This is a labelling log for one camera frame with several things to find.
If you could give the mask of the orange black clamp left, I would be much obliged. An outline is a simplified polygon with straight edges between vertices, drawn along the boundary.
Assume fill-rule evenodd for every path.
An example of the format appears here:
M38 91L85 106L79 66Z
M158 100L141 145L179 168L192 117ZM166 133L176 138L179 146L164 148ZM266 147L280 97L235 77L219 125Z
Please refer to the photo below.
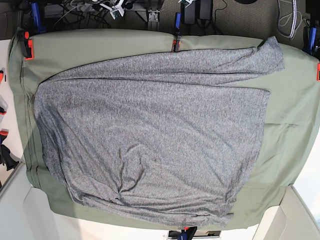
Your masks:
M29 32L25 30L19 31L17 37L24 59L32 60L34 58L33 40L30 39Z

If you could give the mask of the aluminium frame bracket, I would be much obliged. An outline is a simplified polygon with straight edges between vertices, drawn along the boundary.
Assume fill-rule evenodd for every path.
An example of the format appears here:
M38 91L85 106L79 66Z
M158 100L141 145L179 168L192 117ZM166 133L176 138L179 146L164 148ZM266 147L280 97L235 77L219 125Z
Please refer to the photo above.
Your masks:
M160 10L149 10L147 13L147 28L149 31L159 31Z

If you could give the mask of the green table cloth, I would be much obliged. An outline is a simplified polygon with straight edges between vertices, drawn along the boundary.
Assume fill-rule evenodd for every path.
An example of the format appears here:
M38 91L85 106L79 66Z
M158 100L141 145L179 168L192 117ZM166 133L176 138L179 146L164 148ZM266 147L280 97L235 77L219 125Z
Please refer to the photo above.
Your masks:
M117 226L160 229L145 221L120 217L73 202L67 189L49 173L42 158L42 143L33 105L41 82L62 71L149 53L170 52L171 34L129 29L80 29L32 37L34 57L24 59L13 38L8 50L8 82L22 142L26 175L44 191L50 209L60 215ZM285 69L243 82L244 87L268 89L263 143L249 181L237 194L228 230L258 224L264 212L278 205L294 183L312 150L320 127L318 59L282 44Z

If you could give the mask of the black power adapter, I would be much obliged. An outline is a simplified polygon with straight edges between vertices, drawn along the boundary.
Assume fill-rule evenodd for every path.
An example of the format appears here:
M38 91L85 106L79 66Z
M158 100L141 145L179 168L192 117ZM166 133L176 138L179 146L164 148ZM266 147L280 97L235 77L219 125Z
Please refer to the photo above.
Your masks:
M180 0L181 22L194 25L197 20L211 21L213 18L212 0Z

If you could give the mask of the tools at left edge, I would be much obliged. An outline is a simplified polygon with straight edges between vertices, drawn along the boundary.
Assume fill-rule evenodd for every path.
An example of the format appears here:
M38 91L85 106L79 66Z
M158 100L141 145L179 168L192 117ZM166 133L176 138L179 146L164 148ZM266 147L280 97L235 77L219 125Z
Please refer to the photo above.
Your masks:
M6 69L0 69L0 164L7 171L16 168L23 155L23 147L16 109L14 95L10 87L9 77Z

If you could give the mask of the orange black clamp top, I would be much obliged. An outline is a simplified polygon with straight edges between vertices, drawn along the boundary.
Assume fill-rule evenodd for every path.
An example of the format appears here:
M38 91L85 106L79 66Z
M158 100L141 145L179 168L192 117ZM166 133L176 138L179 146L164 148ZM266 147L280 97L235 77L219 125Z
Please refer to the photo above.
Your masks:
M177 35L175 37L175 40L172 43L172 48L171 48L171 52L172 53L176 53L176 52L179 51L179 49L180 49L180 40L181 40L181 36Z

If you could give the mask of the orange black clamp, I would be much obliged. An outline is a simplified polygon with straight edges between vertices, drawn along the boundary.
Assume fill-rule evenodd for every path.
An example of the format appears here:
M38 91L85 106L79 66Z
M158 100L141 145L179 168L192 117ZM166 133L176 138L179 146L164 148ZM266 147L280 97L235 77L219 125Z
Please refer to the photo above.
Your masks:
M32 60L34 58L33 40L30 39L29 32L25 30L19 31L17 37L24 59Z
M172 43L172 48L171 48L171 52L172 53L176 53L176 52L179 51L179 49L180 49L180 40L181 40L181 36L177 35L175 37L175 40Z

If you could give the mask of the orange blue clamp bottom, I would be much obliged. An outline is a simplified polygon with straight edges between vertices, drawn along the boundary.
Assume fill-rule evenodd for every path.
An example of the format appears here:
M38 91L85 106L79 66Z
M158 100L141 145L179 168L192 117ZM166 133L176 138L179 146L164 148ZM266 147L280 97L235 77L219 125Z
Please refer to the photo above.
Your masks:
M178 240L192 240L195 236L198 227L185 227L181 230L181 234L177 237Z

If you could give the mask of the orange clamp right edge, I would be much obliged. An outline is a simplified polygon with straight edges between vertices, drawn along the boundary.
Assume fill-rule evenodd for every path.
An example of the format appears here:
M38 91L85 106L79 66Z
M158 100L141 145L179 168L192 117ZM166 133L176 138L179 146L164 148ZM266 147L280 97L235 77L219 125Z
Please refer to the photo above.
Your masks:
M316 80L319 82L320 81L320 63L317 64L317 77Z

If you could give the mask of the grey heathered T-shirt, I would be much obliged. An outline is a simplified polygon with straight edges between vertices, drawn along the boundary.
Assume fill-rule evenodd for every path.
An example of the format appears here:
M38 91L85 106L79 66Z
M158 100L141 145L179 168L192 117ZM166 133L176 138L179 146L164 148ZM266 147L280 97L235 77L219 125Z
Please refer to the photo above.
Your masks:
M225 226L260 153L270 93L239 82L284 68L258 47L83 65L38 86L43 160L71 199L166 226Z

